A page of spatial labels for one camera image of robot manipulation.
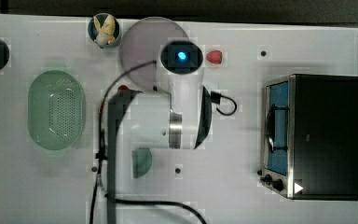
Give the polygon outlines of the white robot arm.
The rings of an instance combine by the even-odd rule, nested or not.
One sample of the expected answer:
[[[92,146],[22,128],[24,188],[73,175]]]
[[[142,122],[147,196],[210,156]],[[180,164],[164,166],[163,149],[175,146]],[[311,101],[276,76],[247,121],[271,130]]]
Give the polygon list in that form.
[[[151,66],[140,91],[123,90],[107,104],[107,223],[116,224],[117,175],[134,178],[137,150],[195,149],[211,128],[212,99],[203,85],[204,55],[188,40],[173,40],[125,75]]]

